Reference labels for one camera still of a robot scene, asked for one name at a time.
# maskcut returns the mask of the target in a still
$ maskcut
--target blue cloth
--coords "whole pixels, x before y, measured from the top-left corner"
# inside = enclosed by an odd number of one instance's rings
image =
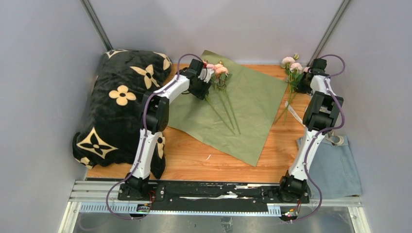
[[[324,139],[316,151],[310,166],[309,175],[320,187],[324,199],[336,199],[352,195],[361,195],[361,182],[355,161],[349,148],[346,136],[339,146]],[[331,136],[332,141],[339,141],[337,136]],[[302,138],[297,140],[300,146]],[[308,181],[312,198],[319,198],[319,193]]]

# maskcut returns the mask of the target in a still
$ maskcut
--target gray floor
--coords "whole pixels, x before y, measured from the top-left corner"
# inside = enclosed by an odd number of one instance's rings
[[[302,207],[300,216],[311,212]],[[345,207],[322,207],[314,216],[292,225],[281,223],[277,217],[222,217],[222,216],[182,216],[148,215],[142,220],[121,220],[110,214],[87,213],[81,215],[83,228],[96,230],[82,231],[79,226],[75,233],[354,233],[349,212]]]

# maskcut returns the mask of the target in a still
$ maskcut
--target black blanket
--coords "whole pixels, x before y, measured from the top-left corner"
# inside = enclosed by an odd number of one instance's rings
[[[73,138],[74,158],[89,169],[97,164],[132,164],[139,143],[142,96],[159,89],[171,71],[172,63],[162,53],[111,50],[103,54],[85,127]],[[158,179],[164,170],[164,144],[161,135],[152,160],[152,173]]]

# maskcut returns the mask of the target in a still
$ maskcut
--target metal corner post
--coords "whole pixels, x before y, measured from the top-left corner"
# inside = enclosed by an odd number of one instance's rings
[[[336,25],[338,25],[339,21],[342,18],[342,15],[344,14],[345,10],[347,9],[349,3],[352,0],[343,0],[341,5],[338,8],[338,11],[336,12],[335,16],[333,17],[332,21],[330,22],[329,26],[327,27],[325,34],[323,35],[321,41],[319,42],[318,46],[316,47],[315,52],[313,53],[312,57],[309,60],[312,62],[315,58],[319,56],[319,54],[322,52],[323,48],[325,47],[325,44],[330,38],[330,35],[332,34],[333,30],[336,28]]]
[[[92,21],[93,26],[96,29],[97,33],[99,34],[100,39],[102,40],[104,46],[106,47],[106,50],[107,51],[112,50],[113,49],[112,44],[110,43],[109,38],[104,32],[103,26],[100,23],[99,19],[97,18],[96,12],[94,12],[94,9],[90,3],[90,0],[80,0],[80,2],[85,8],[87,15],[89,15],[89,18]]]

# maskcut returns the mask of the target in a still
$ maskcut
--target wooden table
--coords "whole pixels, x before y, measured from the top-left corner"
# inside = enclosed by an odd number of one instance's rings
[[[274,65],[244,65],[250,69],[284,80],[285,70]],[[169,80],[177,71],[173,71]],[[283,96],[276,118],[285,109],[289,90]],[[292,107],[303,118],[304,110],[310,102],[308,95],[298,94]],[[166,170],[163,180],[220,181],[277,183],[293,163],[297,155],[296,140],[303,136],[304,127],[288,113],[286,123],[283,117],[272,125],[266,144],[256,167],[248,165],[226,153],[197,141],[190,135],[168,127],[166,138]],[[107,167],[96,166],[89,170],[87,177],[124,178],[131,168],[130,164],[112,164]]]

